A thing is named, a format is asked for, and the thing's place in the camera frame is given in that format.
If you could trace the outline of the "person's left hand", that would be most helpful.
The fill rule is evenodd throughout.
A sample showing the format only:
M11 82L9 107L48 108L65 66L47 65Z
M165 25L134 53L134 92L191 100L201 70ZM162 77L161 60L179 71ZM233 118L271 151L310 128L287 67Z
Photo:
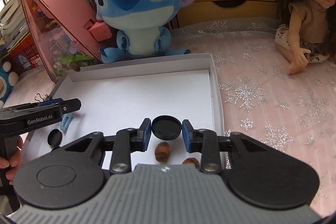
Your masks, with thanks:
M0 158L0 169L9 168L6 172L6 178L9 180L10 185L13 185L14 176L22 163L22 148L23 140L21 136L18 136L17 148L13 156L9 160L3 157Z

